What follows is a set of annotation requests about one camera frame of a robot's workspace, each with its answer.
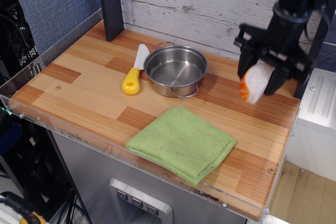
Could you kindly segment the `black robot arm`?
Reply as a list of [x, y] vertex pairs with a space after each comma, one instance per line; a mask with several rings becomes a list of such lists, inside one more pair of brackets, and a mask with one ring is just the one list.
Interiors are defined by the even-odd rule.
[[[273, 95], [288, 79], [296, 79], [305, 85], [316, 65], [318, 50], [329, 30], [331, 14], [328, 7], [335, 0], [278, 0], [273, 6], [273, 17], [267, 29], [240, 24], [235, 44], [241, 54], [238, 75], [245, 73], [259, 60], [271, 65], [264, 93]], [[308, 22], [314, 11], [321, 15], [321, 25], [313, 38], [310, 52], [299, 45], [302, 34], [308, 34]]]

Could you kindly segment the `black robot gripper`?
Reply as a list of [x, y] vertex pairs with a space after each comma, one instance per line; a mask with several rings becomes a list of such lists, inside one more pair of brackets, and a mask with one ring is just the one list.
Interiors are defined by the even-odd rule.
[[242, 79], [247, 70], [262, 59], [275, 67], [264, 91], [265, 95], [273, 95], [288, 79], [293, 78], [293, 68], [297, 64], [310, 66], [311, 60], [300, 47], [299, 40], [311, 13], [310, 9], [293, 13], [276, 2], [266, 30], [240, 24], [240, 32], [234, 41], [241, 50], [237, 71], [239, 78]]

